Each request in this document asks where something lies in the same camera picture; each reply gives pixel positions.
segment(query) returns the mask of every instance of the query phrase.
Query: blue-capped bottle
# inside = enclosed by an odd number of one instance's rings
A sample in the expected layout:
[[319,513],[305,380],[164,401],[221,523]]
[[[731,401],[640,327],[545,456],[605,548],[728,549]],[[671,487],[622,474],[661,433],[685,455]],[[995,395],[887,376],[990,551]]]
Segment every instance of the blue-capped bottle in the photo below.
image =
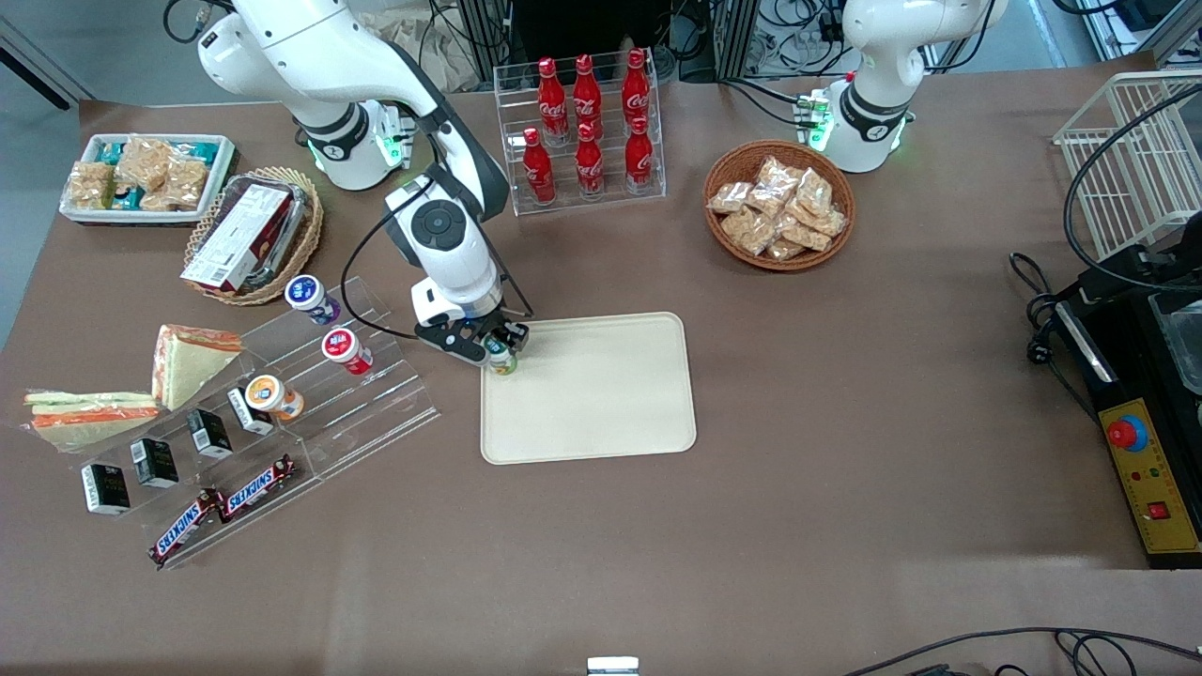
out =
[[331,298],[321,280],[311,274],[293,277],[284,296],[292,309],[305,313],[314,324],[327,325],[341,312],[338,301]]

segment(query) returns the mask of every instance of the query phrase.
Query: woven bread basket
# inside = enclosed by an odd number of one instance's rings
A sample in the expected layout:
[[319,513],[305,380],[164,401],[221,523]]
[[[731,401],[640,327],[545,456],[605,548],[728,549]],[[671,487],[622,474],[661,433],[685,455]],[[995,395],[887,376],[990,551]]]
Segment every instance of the woven bread basket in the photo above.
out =
[[[261,306],[281,293],[284,289],[288,285],[288,281],[300,273],[300,268],[304,263],[309,261],[309,256],[317,249],[317,241],[321,238],[321,219],[322,219],[322,207],[321,200],[317,197],[317,188],[309,180],[305,174],[290,168],[284,167],[266,167],[254,170],[248,172],[250,176],[258,176],[262,178],[274,178],[275,180],[282,180],[285,183],[291,183],[298,185],[309,196],[309,204],[305,207],[304,220],[300,221],[300,227],[297,233],[292,237],[292,243],[288,244],[288,251],[285,254],[284,267],[276,273],[275,279],[269,281],[266,286],[260,289],[254,289],[245,295],[237,295],[232,291],[214,291],[213,289],[206,289],[195,281],[184,280],[192,289],[209,296],[210,298],[216,298],[222,303],[228,306]],[[191,237],[188,238],[188,249],[184,251],[184,267],[192,262],[192,256],[200,250],[201,245],[208,238],[209,230],[213,229],[213,224],[216,221],[218,209],[221,207],[221,202],[225,201],[225,191],[222,190],[218,198],[213,201],[213,206],[204,213],[204,218],[201,223],[192,230]]]
[[[801,170],[813,168],[819,173],[819,176],[827,179],[831,184],[831,202],[838,207],[840,212],[843,212],[843,215],[847,218],[847,223],[843,232],[834,237],[831,243],[831,248],[826,251],[805,251],[784,261],[775,261],[767,254],[761,254],[758,256],[752,255],[750,251],[738,247],[731,241],[726,232],[722,231],[720,223],[721,217],[706,207],[706,204],[709,203],[709,200],[718,194],[718,189],[727,183],[744,180],[755,184],[756,177],[760,172],[760,165],[768,155],[775,155],[783,164]],[[831,160],[823,158],[820,153],[816,153],[801,143],[791,143],[789,141],[752,141],[751,143],[744,143],[730,153],[726,153],[719,158],[718,161],[714,162],[713,168],[709,170],[709,176],[706,177],[706,188],[702,197],[702,208],[706,212],[706,223],[709,224],[709,231],[714,235],[714,238],[718,239],[718,243],[721,244],[724,249],[730,251],[736,259],[756,267],[775,272],[805,269],[826,261],[831,256],[838,254],[839,249],[846,244],[847,237],[851,235],[851,229],[856,225],[856,201],[851,195],[851,185],[847,184],[847,178],[843,176],[843,172],[839,171],[838,167],[831,164]]]

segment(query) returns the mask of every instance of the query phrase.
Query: snickers bar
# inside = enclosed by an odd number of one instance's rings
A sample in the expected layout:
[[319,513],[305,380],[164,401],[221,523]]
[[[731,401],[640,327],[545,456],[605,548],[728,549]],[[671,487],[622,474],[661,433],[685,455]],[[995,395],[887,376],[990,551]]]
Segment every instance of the snickers bar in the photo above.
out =
[[155,562],[159,568],[162,568],[167,563],[167,559],[179,551],[184,546],[184,542],[192,536],[192,532],[200,528],[201,522],[204,521],[204,516],[213,510],[221,509],[221,493],[215,488],[203,488],[201,494],[192,500],[192,504],[184,510],[184,514],[179,515],[179,518],[171,524],[171,528],[150,547],[148,551],[150,561]]
[[221,522],[228,523],[238,516],[245,514],[250,505],[258,502],[268,491],[279,486],[285,479],[296,472],[296,463],[287,455],[272,463],[257,476],[250,480],[236,493],[231,493],[221,504]]

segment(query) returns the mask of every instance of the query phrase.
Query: bottle cap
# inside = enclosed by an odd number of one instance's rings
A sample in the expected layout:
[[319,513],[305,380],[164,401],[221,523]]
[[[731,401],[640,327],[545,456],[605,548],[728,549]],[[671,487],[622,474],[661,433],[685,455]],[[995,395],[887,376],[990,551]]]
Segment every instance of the bottle cap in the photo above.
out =
[[269,411],[284,401],[284,384],[274,375],[256,375],[246,385],[246,405]]
[[288,290],[285,296],[292,309],[302,312],[311,310],[326,300],[326,289],[322,287],[321,281],[316,277],[302,274],[293,277],[292,281],[288,281]]
[[359,337],[347,328],[335,328],[321,342],[321,354],[334,363],[346,363],[359,354]]

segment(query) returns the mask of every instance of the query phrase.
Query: red emergency stop button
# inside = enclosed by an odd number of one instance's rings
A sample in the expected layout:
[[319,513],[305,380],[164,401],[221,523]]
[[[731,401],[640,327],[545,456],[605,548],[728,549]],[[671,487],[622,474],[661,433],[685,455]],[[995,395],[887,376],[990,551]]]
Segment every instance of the red emergency stop button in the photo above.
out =
[[1106,426],[1106,438],[1120,449],[1132,453],[1148,446],[1148,428],[1133,415],[1124,415]]

